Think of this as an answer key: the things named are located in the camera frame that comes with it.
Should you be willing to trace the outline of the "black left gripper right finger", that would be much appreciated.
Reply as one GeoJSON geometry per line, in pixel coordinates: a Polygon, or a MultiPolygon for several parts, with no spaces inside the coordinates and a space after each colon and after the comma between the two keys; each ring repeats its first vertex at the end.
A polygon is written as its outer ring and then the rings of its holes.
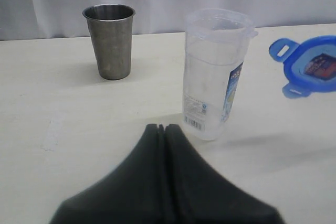
{"type": "Polygon", "coordinates": [[[244,192],[205,161],[182,129],[165,129],[167,177],[179,223],[284,223],[278,210],[244,192]]]}

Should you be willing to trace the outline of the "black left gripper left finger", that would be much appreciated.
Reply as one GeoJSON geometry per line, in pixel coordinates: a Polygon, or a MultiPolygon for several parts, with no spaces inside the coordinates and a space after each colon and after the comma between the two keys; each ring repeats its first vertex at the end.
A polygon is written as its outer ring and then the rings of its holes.
{"type": "Polygon", "coordinates": [[[65,200],[51,223],[167,223],[163,126],[149,124],[109,175],[65,200]]]}

